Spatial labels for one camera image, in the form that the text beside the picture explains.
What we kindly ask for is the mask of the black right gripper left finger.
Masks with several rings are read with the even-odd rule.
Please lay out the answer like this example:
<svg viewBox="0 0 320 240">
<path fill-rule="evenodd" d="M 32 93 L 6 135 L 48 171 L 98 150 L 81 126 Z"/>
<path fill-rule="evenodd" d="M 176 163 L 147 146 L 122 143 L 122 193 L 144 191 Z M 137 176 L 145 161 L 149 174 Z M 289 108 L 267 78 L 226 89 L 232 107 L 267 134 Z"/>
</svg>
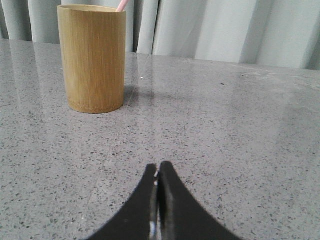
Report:
<svg viewBox="0 0 320 240">
<path fill-rule="evenodd" d="M 155 240 L 158 223 L 158 171 L 148 164 L 130 198 L 89 240 Z"/>
</svg>

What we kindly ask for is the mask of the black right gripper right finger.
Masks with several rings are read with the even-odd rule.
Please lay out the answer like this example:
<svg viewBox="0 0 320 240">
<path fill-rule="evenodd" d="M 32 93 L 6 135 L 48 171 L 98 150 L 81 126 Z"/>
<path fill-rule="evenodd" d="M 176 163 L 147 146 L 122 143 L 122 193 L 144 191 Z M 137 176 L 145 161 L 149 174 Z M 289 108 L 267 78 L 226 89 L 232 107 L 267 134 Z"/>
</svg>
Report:
<svg viewBox="0 0 320 240">
<path fill-rule="evenodd" d="M 197 202 L 173 164 L 159 170 L 160 229 L 163 240 L 238 240 Z"/>
</svg>

